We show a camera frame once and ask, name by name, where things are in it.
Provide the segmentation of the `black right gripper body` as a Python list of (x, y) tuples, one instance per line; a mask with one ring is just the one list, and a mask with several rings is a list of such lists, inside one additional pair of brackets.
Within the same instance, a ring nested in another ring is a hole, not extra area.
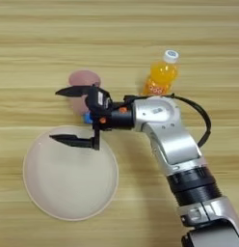
[(93, 123), (100, 130), (132, 129), (134, 127), (133, 101), (135, 99), (134, 96), (125, 96), (120, 102), (107, 99), (105, 106), (96, 107), (92, 111)]

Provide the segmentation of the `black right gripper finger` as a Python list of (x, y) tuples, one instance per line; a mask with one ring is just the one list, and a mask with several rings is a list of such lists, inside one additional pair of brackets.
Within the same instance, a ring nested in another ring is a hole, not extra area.
[(57, 91), (56, 95), (67, 97), (81, 97), (87, 95), (91, 88), (91, 86), (71, 86)]
[(100, 130), (89, 130), (77, 126), (62, 126), (52, 130), (49, 137), (61, 144), (74, 147), (93, 149), (100, 147)]

